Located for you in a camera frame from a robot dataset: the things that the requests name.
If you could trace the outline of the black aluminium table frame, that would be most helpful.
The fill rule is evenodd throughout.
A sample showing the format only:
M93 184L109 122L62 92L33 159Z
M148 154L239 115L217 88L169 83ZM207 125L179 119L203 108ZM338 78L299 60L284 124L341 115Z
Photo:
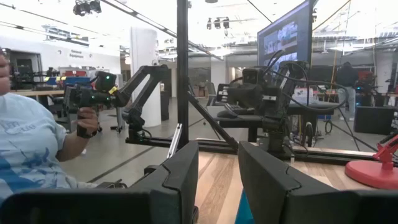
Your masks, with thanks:
M177 129L181 133L180 140L177 147L180 149L188 144L188 104L191 103L198 112L207 120L208 124L216 130L218 134L224 139L223 141L216 140L200 140L199 147L205 152L237 154L238 142L233 139L205 110L202 105L197 102L196 98L188 90L188 0L177 1L177 108L178 122L181 123ZM278 149L272 151L271 154L279 159L290 159L290 156L295 156L296 160L304 162L318 162L322 164L345 165L349 161L375 161L372 155L365 155L364 152L342 151L333 152L325 151L309 151Z

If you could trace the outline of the large display screen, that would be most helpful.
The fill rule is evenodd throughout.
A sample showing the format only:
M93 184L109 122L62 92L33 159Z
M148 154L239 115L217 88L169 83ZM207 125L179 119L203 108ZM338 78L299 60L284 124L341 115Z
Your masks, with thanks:
M285 60L311 61L314 2L304 0L257 33L258 65L266 66L279 50L283 50L283 53L275 67Z

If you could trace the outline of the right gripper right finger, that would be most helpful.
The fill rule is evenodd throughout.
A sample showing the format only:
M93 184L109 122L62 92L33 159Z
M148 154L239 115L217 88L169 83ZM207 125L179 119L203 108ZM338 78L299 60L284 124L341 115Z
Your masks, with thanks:
M238 161L255 224L398 224L398 190L337 190L246 141Z

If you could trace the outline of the red desk lamp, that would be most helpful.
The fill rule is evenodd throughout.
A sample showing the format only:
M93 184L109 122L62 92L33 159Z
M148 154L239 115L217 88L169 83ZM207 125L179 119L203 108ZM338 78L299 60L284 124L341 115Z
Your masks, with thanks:
M361 183L377 189L398 190L398 167L393 162L398 150L398 133L390 134L377 143L373 161L350 161L345 165L345 174Z

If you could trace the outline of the white pillar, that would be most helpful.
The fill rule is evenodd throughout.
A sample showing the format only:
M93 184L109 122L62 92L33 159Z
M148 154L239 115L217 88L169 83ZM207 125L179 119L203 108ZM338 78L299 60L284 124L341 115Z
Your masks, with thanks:
M135 74L143 65L159 63L157 61L157 33L155 30L131 27L129 48L131 75ZM141 117L145 120L145 128L161 125L159 83L143 106Z

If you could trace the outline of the large teal plastic bin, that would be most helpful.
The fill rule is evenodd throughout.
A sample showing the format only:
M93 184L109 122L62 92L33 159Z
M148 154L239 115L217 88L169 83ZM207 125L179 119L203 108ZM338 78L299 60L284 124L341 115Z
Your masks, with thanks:
M234 224L255 224L245 190L242 190Z

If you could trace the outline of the black computer mouse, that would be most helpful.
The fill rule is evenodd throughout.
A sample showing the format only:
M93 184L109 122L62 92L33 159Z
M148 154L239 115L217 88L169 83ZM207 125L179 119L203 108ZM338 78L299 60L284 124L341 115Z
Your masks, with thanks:
M217 113L218 118L228 118L228 119L235 119L238 117L236 113L229 110L223 110Z

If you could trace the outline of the black keyboard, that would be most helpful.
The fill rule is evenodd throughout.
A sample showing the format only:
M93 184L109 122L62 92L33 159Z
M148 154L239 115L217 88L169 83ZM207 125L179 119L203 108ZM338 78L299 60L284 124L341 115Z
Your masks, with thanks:
M254 113L253 110L250 110L250 109L248 109L248 108L242 108L242 107L240 107L239 105L234 105L234 104L226 103L226 104L224 105L224 107L225 107L228 111L231 111L231 112L233 112L233 113L235 113L235 114L238 114L238 115L250 115L250 114L253 114L253 113Z

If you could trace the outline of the dark computer desk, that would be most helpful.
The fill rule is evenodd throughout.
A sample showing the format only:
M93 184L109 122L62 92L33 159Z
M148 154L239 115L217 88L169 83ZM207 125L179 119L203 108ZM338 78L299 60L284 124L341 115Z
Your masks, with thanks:
M337 103L329 103L325 101L319 101L310 103L309 107L315 109L326 109L326 111L309 111L296 103L291 103L287 110L288 115L304 115L306 121L310 121L315 126L317 115L333 115L334 106L338 106ZM237 117L218 117L218 113L224 111L224 106L208 106L207 111L213 117L215 121L218 121L222 128L248 128L248 141L257 141L257 130L262 127L261 117L257 115L238 115Z

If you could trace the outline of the silver metal bar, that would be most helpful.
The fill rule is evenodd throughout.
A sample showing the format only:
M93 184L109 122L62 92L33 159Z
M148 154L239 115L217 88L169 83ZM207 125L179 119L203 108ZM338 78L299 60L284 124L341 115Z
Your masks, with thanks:
M183 127L182 123L177 124L172 141L170 143L169 151L167 153L167 159L170 159L171 157L173 157L174 154L177 152L179 140L181 137L182 127Z

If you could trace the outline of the person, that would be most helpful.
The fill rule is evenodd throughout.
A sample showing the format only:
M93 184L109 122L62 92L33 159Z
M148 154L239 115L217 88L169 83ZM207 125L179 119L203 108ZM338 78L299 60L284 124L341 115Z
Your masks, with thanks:
M348 110L346 110L345 108L346 105L343 105L341 107L341 120L344 120L345 117L348 118L350 121L354 121L356 109L355 84L358 79L358 71L353 68L349 62L345 62L336 74L335 83L345 87L348 92Z
M82 154L90 139L68 133L38 101L11 93L9 61L0 48L0 206L34 189L88 189L61 162Z

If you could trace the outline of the wooden background table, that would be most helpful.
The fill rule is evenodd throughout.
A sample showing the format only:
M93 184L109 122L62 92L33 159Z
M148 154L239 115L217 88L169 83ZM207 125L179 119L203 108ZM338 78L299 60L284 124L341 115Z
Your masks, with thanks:
M45 95L63 95L63 90L39 90L39 91L32 91L32 90L19 90L14 91L12 90L11 93L21 95L21 96L45 96Z

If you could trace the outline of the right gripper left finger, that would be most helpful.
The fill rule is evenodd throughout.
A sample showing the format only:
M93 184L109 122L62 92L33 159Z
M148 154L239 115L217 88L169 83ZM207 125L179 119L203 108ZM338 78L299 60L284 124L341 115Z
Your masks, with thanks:
M191 141L128 188L14 194L0 224L192 224L198 143Z

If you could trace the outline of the black box cabinet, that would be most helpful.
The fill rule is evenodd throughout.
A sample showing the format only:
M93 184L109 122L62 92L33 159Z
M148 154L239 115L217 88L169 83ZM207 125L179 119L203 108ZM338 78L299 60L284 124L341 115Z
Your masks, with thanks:
M354 131L357 133L388 135L392 131L393 107L359 106L354 117Z

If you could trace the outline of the person's hand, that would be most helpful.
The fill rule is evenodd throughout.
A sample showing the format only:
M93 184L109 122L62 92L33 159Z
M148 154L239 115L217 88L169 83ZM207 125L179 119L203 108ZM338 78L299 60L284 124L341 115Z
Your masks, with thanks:
M87 129L89 133L97 131L98 129L98 117L96 111L90 107L81 107L78 110L78 119L76 120L77 125L80 125Z

